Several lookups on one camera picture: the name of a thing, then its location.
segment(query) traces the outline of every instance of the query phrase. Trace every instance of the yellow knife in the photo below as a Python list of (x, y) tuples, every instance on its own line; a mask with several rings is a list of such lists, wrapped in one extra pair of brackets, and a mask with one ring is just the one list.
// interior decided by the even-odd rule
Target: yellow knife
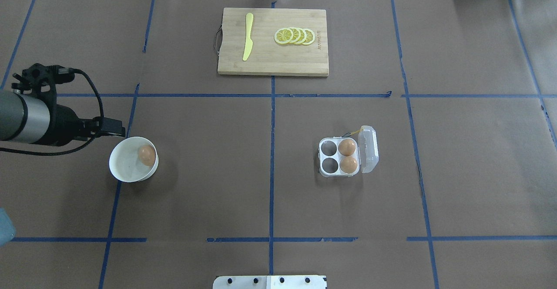
[(251, 40), (251, 27), (253, 25), (253, 14), (245, 14), (245, 46), (244, 46), (244, 56), (243, 61), (247, 61), (247, 58), (251, 54), (251, 48), (253, 47), (253, 41)]

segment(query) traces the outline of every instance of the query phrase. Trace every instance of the lemon slice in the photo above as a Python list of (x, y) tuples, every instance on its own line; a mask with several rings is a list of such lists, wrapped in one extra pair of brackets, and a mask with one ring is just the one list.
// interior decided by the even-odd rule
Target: lemon slice
[(292, 41), (294, 37), (294, 31), (289, 28), (278, 29), (275, 33), (275, 42), (278, 44), (287, 44)]
[(306, 37), (308, 37), (305, 29), (298, 28), (298, 30), (300, 31), (300, 39), (298, 39), (298, 41), (294, 42), (294, 44), (302, 44), (303, 42), (305, 42)]
[(294, 37), (292, 38), (292, 40), (290, 40), (289, 43), (294, 44), (302, 38), (302, 31), (300, 28), (288, 27), (288, 29), (292, 30), (292, 32), (294, 33)]
[(312, 29), (304, 29), (304, 33), (306, 34), (306, 39), (302, 42), (303, 45), (310, 45), (315, 41), (315, 33)]

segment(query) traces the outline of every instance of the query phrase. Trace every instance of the metal bracket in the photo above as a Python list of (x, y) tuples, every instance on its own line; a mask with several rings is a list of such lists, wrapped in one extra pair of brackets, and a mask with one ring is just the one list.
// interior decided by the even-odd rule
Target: metal bracket
[(327, 277), (319, 275), (221, 276), (213, 289), (327, 289)]

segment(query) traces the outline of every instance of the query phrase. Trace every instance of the egg carton lid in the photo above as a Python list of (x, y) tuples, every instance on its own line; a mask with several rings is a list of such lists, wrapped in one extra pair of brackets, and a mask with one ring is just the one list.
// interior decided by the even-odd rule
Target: egg carton lid
[(377, 134), (372, 126), (362, 126), (358, 133), (358, 148), (360, 150), (360, 170), (364, 173), (372, 172), (379, 162)]

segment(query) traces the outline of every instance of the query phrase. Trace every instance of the empty egg slot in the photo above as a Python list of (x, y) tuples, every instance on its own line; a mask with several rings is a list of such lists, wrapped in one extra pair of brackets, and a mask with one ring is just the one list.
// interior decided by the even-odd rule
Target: empty egg slot
[(332, 174), (339, 169), (339, 163), (334, 158), (326, 158), (322, 162), (322, 167), (325, 172)]
[(326, 156), (333, 156), (336, 153), (336, 144), (332, 141), (325, 141), (321, 144), (321, 153)]

